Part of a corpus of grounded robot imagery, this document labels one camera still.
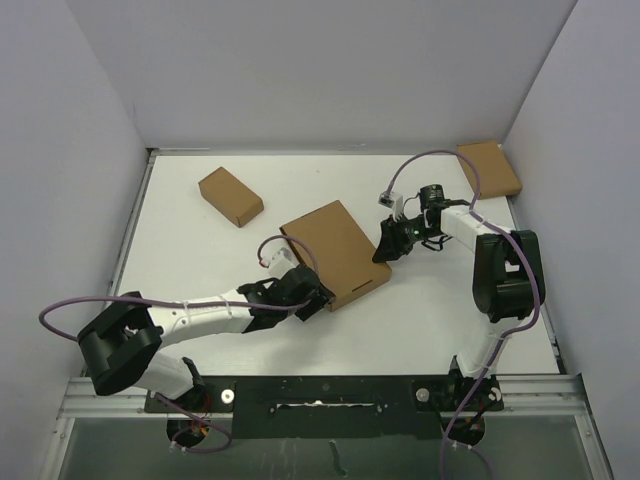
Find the large cardboard box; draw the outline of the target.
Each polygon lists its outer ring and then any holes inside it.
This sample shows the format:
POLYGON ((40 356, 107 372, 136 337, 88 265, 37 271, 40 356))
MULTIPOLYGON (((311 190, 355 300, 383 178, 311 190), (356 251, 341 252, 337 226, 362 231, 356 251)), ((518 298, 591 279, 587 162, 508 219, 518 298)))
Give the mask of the large cardboard box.
POLYGON ((391 279, 392 270, 372 261, 376 248, 344 205, 335 200, 280 227, 298 259, 318 267, 322 284, 333 293, 328 310, 338 309, 391 279))

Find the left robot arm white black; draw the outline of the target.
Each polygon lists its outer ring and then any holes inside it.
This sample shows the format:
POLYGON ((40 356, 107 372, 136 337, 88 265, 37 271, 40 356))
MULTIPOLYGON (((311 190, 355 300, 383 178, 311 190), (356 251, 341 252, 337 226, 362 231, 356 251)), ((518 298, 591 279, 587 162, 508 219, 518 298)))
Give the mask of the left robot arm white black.
POLYGON ((291 315, 305 321, 334 294, 309 267, 298 265, 280 279, 246 283, 225 294, 180 302, 152 301, 138 291, 116 297, 77 335, 99 396, 137 386, 190 411, 203 398, 193 360, 162 349, 219 334, 248 334, 275 327, 291 315))

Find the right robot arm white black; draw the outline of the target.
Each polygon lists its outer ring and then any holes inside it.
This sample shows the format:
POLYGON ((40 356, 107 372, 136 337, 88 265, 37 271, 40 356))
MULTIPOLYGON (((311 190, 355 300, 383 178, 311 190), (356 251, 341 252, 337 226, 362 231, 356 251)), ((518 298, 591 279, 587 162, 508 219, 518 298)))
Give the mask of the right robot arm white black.
POLYGON ((444 385, 446 400, 464 409, 480 397, 476 379, 494 371, 508 337, 540 310, 545 291, 539 242, 532 231, 494 225, 470 202, 446 198, 439 184, 421 188, 418 199, 420 214, 409 218, 402 196, 380 194, 379 203, 391 214, 380 223, 381 237, 372 261, 396 261, 417 243, 440 252, 449 240, 459 242, 474 255, 472 297, 486 320, 468 346, 454 356, 453 366, 461 374, 444 385))

